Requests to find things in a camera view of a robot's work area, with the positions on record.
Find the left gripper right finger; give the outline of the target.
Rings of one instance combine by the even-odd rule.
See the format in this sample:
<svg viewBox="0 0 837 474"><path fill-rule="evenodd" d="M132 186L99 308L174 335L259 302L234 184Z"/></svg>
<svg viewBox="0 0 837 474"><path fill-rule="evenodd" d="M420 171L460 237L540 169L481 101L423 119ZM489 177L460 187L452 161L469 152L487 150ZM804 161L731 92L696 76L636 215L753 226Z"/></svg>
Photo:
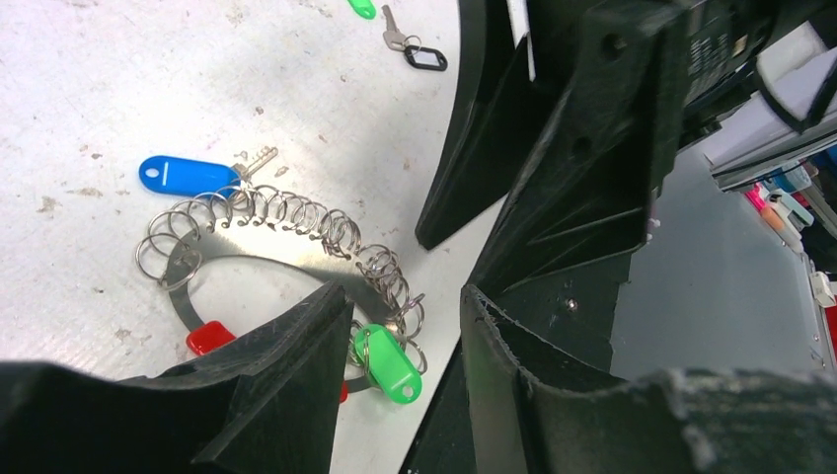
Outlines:
<svg viewBox="0 0 837 474"><path fill-rule="evenodd" d="M836 377L665 369L559 396L559 473L832 473Z"/></svg>

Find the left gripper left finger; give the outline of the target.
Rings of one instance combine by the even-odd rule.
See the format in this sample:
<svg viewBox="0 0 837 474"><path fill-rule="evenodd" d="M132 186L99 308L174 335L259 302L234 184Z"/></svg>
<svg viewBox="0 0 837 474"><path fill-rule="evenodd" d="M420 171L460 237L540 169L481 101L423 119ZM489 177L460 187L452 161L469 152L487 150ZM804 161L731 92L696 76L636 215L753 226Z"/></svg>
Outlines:
<svg viewBox="0 0 837 474"><path fill-rule="evenodd" d="M5 473L326 473L353 302L327 283L157 377L1 366Z"/></svg>

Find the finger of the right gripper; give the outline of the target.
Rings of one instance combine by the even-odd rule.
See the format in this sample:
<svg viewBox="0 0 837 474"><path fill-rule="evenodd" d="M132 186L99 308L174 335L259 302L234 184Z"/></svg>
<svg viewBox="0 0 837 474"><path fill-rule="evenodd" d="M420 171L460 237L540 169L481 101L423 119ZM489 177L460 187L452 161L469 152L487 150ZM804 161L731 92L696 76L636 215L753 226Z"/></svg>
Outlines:
<svg viewBox="0 0 837 474"><path fill-rule="evenodd" d="M432 250L506 195L533 139L528 39L504 1L462 1L456 94L415 235Z"/></svg>

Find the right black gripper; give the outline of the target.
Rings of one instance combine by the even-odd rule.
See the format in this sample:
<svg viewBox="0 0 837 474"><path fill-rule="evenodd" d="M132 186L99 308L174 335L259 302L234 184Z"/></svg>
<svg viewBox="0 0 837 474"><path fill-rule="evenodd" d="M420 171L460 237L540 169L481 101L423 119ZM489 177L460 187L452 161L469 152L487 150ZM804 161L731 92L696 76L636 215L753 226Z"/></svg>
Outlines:
<svg viewBox="0 0 837 474"><path fill-rule="evenodd" d="M525 146L469 282L498 296L629 254L677 148L755 91L758 56L832 1L530 1L535 80L559 97Z"/></svg>

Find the green key tag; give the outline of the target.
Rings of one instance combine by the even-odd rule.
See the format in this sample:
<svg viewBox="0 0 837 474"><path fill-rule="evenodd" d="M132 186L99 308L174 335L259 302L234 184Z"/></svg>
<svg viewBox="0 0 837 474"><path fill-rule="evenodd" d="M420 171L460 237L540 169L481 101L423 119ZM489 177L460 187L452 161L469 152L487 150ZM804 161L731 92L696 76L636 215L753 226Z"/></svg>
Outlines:
<svg viewBox="0 0 837 474"><path fill-rule="evenodd" d="M353 348L365 372L392 402L411 404L420 396L419 370L388 329L363 326L354 335Z"/></svg>

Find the large keyring with red sleeve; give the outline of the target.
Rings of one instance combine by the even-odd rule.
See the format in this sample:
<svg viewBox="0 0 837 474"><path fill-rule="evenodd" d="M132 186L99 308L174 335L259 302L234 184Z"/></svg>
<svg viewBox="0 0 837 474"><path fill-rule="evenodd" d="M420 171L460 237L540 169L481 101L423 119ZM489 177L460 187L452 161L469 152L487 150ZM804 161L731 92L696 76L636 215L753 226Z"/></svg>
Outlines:
<svg viewBox="0 0 837 474"><path fill-rule="evenodd" d="M364 241L345 211L268 185L227 186L185 198L148 222L135 249L136 266L168 293L189 331L187 344L194 354L206 355L235 339L222 323L199 316L189 290L208 264L233 258L278 264L343 287L361 312L350 323L346 364L352 372L343 383L344 395L381 391L353 348L355 333L368 324L381 325L395 336L422 381L428 369L418 343L424 296L411 290L398 254Z"/></svg>

